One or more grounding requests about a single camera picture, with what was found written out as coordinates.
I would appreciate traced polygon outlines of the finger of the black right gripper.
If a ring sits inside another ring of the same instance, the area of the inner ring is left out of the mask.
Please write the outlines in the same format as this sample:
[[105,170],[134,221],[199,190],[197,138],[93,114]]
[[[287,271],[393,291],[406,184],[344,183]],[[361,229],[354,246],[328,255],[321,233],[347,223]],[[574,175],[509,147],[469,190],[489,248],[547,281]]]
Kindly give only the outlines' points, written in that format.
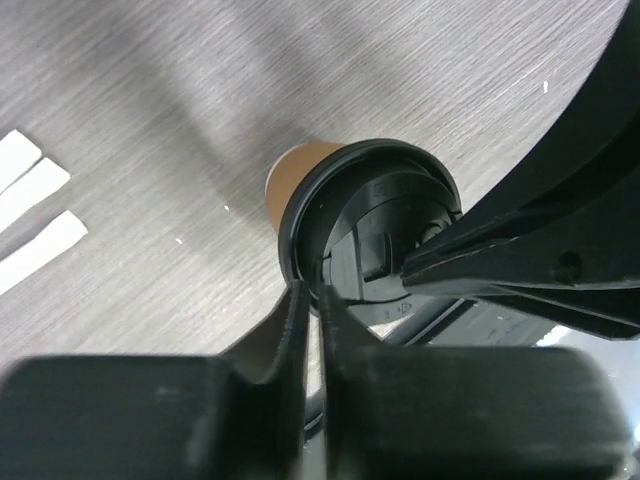
[[550,191],[592,160],[639,110],[639,3],[630,1],[608,45],[566,109],[525,157],[459,221],[420,247],[403,278],[456,249],[464,235]]
[[610,340],[639,336],[639,229],[615,213],[468,217],[406,260],[405,288],[485,300]]

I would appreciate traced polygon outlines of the brown paper coffee cup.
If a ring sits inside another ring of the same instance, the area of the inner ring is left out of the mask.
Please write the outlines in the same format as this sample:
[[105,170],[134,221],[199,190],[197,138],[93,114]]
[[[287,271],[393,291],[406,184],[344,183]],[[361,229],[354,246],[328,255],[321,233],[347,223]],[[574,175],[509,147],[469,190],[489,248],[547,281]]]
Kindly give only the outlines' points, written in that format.
[[271,166],[265,182],[265,205],[271,225],[279,232],[285,209],[304,178],[342,143],[309,142],[285,151]]

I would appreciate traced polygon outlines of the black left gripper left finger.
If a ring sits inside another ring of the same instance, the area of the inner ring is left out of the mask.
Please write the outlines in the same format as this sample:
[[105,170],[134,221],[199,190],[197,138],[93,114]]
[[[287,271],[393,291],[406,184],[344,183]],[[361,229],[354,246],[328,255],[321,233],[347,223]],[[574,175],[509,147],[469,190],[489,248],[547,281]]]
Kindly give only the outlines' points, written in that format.
[[1,383],[5,479],[293,479],[309,291],[210,356],[50,355]]

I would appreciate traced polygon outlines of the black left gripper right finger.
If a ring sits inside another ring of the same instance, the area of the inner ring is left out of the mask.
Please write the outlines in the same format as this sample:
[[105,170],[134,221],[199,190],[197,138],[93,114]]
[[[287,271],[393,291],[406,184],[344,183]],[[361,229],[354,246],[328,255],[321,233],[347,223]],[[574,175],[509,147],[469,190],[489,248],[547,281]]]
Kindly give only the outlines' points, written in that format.
[[390,345],[319,299],[331,479],[614,479],[630,431],[599,367],[555,347]]

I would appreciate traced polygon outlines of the black plastic cup lid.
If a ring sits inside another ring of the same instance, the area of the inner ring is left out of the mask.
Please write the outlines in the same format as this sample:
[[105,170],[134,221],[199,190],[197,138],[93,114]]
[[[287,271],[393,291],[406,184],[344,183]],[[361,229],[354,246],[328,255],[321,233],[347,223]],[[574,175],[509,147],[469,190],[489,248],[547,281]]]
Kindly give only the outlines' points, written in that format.
[[408,317],[429,298],[406,291],[405,260],[461,216],[455,182],[425,150],[393,139],[372,139],[335,151],[301,182],[278,235],[286,282],[303,281],[310,311],[319,289],[335,288],[368,325]]

